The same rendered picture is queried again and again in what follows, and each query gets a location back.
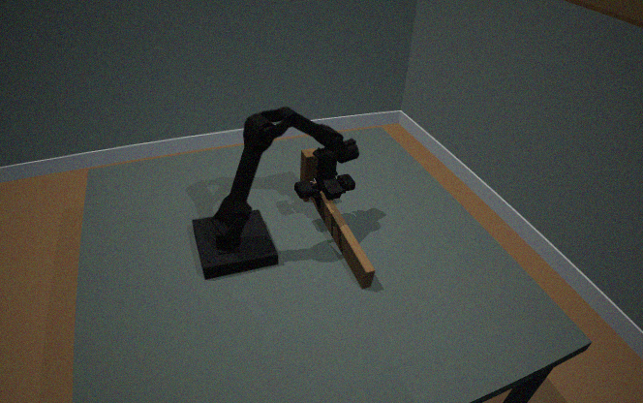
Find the brown wooden post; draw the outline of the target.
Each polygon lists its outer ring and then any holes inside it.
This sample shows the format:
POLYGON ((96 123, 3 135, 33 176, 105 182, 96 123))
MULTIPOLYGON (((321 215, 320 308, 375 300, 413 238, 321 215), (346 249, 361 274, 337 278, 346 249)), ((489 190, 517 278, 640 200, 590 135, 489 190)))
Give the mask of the brown wooden post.
POLYGON ((317 150, 316 148, 303 149, 301 150, 301 165, 300 165, 300 181, 308 181, 311 185, 313 179, 317 176, 316 166, 318 165, 318 160, 313 152, 317 150))

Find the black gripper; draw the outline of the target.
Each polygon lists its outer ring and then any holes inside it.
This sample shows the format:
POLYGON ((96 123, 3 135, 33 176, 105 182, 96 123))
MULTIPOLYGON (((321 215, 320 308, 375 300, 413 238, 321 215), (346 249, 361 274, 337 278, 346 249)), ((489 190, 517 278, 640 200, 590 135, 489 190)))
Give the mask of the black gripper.
MULTIPOLYGON (((333 179, 334 176, 336 176, 338 174, 338 172, 336 171, 336 169, 335 170, 330 170, 330 171, 321 170, 321 169, 319 169, 318 166, 316 166, 316 169, 318 171, 317 176, 315 176, 315 180, 317 181, 317 183, 314 183, 314 184, 310 185, 307 180, 306 181, 296 182, 294 184, 294 190, 295 190, 295 192, 297 193, 297 195, 301 199, 306 199, 306 198, 311 198, 311 197, 314 198, 315 201, 316 201, 318 209, 320 209, 321 208, 321 197, 322 197, 322 195, 321 195, 320 191, 318 190, 318 185, 319 185, 319 182, 321 180, 321 177, 325 178, 325 179, 333 179)), ((347 191, 355 189, 355 182, 354 182, 354 180, 351 178, 351 176, 349 174, 338 175, 336 180, 340 180, 340 181, 346 180, 347 183, 348 183, 347 191)))

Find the brown wooden board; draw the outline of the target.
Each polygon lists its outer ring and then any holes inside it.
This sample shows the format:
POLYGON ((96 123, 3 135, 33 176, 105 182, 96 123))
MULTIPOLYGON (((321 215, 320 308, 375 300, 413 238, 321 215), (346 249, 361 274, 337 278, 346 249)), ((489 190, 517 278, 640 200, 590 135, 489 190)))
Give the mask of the brown wooden board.
POLYGON ((323 191, 320 191, 320 193, 322 195, 321 208, 318 209, 315 199, 311 197, 313 204, 352 269, 360 288, 370 288, 375 273, 372 263, 357 242, 334 202, 329 201, 323 191))

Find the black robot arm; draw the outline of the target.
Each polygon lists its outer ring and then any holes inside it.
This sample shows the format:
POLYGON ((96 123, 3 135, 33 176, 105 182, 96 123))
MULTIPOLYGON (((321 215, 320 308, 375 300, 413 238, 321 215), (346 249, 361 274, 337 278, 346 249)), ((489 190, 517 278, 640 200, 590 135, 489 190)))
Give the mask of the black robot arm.
MULTIPOLYGON (((243 129, 244 150, 230 194, 222 200, 219 210, 210 220, 215 227, 218 255, 240 251, 240 236, 247 221, 250 221, 253 209, 247 200, 261 155, 274 139, 282 136, 290 127, 312 136, 325 146, 318 147, 313 152, 313 155, 319 158, 319 169, 323 171, 333 171, 336 169, 337 161, 345 163, 359 156, 355 139, 343 141, 342 134, 329 126, 312 122, 289 107, 263 111, 248 117, 243 129), (272 123, 279 121, 281 122, 277 125, 272 123)), ((329 201, 339 199, 347 189, 347 181, 336 180, 336 176, 333 179, 321 177, 318 185, 318 190, 323 191, 329 201)))

